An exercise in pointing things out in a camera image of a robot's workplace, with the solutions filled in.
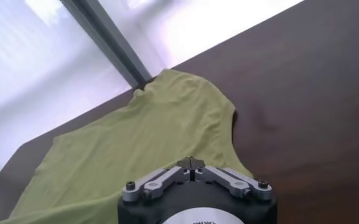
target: white label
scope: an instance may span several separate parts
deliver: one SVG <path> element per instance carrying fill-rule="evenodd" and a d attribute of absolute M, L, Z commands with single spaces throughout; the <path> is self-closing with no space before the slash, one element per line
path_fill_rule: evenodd
<path fill-rule="evenodd" d="M 171 216 L 163 224 L 244 224 L 231 213 L 216 208 L 191 208 Z"/>

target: metal bracket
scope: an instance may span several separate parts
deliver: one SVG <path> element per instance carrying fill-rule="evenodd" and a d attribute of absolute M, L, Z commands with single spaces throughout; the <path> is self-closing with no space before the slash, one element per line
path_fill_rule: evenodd
<path fill-rule="evenodd" d="M 165 169 L 157 169 L 152 171 L 151 173 L 147 174 L 143 178 L 135 181 L 135 185 L 133 189 L 126 189 L 123 188 L 123 200 L 124 201 L 137 201 L 141 197 L 141 193 L 144 189 L 144 184 L 148 181 L 153 180 L 154 178 L 158 177 L 162 173 L 166 172 Z"/>
<path fill-rule="evenodd" d="M 175 181 L 188 181 L 190 171 L 180 166 L 174 166 L 162 176 L 144 185 L 143 196 L 146 199 L 155 199 L 162 196 L 163 191 Z"/>
<path fill-rule="evenodd" d="M 227 173 L 233 175 L 234 177 L 237 177 L 243 181 L 245 181 L 246 183 L 249 184 L 250 188 L 251 188 L 251 192 L 254 196 L 256 196 L 257 198 L 261 199 L 261 200 L 270 200 L 271 199 L 271 190 L 272 187 L 267 184 L 265 187 L 260 187 L 259 186 L 259 182 L 257 180 L 254 180 L 250 177 L 244 176 L 243 174 L 234 171 L 231 168 L 224 168 L 224 171 L 226 171 Z"/>
<path fill-rule="evenodd" d="M 206 166 L 196 170 L 196 180 L 214 181 L 229 190 L 234 197 L 244 198 L 249 192 L 260 200 L 271 199 L 271 186 L 262 188 L 258 181 L 246 177 L 230 168 L 218 169 L 213 166 Z"/>

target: green t-shirt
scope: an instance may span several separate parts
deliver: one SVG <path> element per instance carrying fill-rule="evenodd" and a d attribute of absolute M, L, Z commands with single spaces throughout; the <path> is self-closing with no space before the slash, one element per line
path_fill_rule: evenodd
<path fill-rule="evenodd" d="M 185 156 L 251 176 L 232 146 L 234 110 L 205 79 L 165 70 L 128 106 L 55 138 L 1 223 L 117 223 L 126 181 Z"/>

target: bolt head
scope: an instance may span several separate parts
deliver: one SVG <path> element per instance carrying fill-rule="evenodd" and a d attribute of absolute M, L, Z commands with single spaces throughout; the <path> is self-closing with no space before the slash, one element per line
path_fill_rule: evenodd
<path fill-rule="evenodd" d="M 128 191 L 132 191 L 132 190 L 134 190 L 136 188 L 136 183 L 134 182 L 134 181 L 128 181 L 127 183 L 126 183 L 126 189 L 128 190 Z"/>
<path fill-rule="evenodd" d="M 267 183 L 267 181 L 264 180 L 258 180 L 258 187 L 260 188 L 267 188 L 269 186 L 269 183 Z"/>

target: dark wood surface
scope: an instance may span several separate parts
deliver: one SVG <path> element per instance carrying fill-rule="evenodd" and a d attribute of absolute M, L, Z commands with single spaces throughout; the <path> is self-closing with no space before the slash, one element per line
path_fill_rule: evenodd
<path fill-rule="evenodd" d="M 174 69 L 205 77 L 236 106 L 235 150 L 273 185 L 279 223 L 359 223 L 359 0 L 306 0 Z M 131 97 L 24 144 L 0 173 L 0 220 L 54 136 Z"/>

